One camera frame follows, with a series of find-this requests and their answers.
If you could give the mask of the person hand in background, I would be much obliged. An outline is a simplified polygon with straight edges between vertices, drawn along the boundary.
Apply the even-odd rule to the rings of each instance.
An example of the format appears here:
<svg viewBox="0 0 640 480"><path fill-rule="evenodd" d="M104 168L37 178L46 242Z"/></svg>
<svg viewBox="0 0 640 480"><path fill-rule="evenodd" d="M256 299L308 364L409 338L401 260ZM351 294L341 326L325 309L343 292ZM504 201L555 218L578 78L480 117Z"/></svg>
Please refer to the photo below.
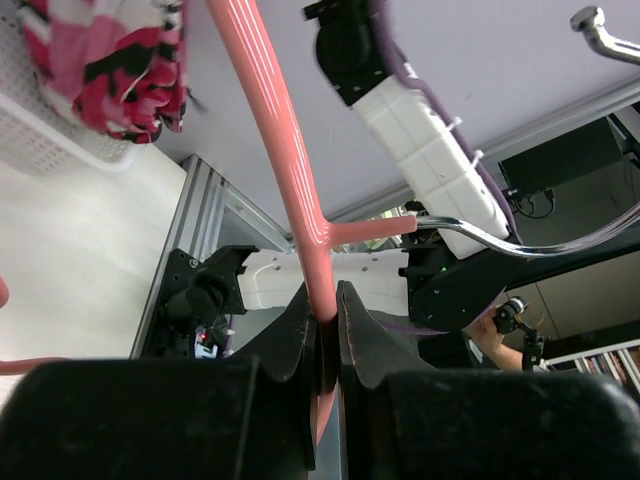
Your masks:
<svg viewBox="0 0 640 480"><path fill-rule="evenodd" d="M500 334L494 323L496 307L490 308L471 326L471 338L476 346L497 368L508 371L521 371L521 352L503 344L504 336Z"/></svg>

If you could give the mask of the pink camouflage trousers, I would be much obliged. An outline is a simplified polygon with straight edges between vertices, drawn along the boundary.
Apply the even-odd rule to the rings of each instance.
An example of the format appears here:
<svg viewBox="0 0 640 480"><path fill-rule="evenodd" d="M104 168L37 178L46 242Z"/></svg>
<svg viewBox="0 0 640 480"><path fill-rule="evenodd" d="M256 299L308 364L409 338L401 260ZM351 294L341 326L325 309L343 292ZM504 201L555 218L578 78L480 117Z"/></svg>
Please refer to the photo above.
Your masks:
<svg viewBox="0 0 640 480"><path fill-rule="evenodd" d="M45 102L73 124L135 144L183 129L186 1L23 1L22 23Z"/></svg>

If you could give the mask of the pink plastic hanger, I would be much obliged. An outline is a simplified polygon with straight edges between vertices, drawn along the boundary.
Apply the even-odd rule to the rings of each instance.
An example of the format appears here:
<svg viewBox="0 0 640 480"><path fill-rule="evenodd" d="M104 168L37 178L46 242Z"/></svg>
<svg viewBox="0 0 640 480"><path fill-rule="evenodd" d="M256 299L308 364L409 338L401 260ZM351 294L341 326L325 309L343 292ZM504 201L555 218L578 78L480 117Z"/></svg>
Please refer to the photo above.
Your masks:
<svg viewBox="0 0 640 480"><path fill-rule="evenodd" d="M281 197L293 227L297 261L310 300L314 324L320 328L320 363L312 378L320 383L303 409L311 441L318 442L334 402L335 328L338 304L330 250L341 243L414 231L419 227L449 229L487 246L501 261L530 260L577 253L621 233L639 218L631 208L602 229L581 239L549 247L525 247L499 240L463 220L443 217L398 217L345 224L328 222L317 198L311 166L287 86L258 7L253 1L211 1L211 16L244 88L264 141Z"/></svg>

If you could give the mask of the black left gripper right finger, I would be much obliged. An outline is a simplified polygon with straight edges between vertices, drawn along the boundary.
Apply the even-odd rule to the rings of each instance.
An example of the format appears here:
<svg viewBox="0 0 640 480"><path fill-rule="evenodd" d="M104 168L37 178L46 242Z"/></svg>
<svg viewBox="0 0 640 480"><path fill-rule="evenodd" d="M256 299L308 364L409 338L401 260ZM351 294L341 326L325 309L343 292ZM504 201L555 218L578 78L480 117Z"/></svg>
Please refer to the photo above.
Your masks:
<svg viewBox="0 0 640 480"><path fill-rule="evenodd" d="M436 369L337 287L347 479L635 479L639 408L585 374Z"/></svg>

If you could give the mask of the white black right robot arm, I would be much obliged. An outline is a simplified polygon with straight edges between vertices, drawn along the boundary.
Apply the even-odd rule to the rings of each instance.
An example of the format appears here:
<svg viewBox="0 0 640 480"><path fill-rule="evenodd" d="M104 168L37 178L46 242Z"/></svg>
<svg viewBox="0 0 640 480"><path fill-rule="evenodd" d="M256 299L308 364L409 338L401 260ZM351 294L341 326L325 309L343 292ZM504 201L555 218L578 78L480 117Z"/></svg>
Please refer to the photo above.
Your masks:
<svg viewBox="0 0 640 480"><path fill-rule="evenodd" d="M253 1L191 1L218 32L262 137L296 250L248 255L224 290L222 310L287 305L299 286L321 322L337 314L339 281L368 308L406 316L425 335L461 330L488 312L517 264L519 244L505 198L426 84L383 37L380 1L318 1L316 59L425 207L406 215L333 223L320 208L306 147L279 61Z"/></svg>

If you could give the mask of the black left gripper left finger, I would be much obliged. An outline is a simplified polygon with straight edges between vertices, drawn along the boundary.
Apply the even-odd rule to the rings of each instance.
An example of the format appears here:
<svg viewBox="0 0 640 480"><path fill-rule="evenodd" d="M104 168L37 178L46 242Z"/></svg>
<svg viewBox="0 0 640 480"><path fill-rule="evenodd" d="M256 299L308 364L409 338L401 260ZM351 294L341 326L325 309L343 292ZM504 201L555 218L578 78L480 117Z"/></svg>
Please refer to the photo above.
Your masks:
<svg viewBox="0 0 640 480"><path fill-rule="evenodd" d="M5 479L304 479L316 463L307 292L219 360L59 361L1 413Z"/></svg>

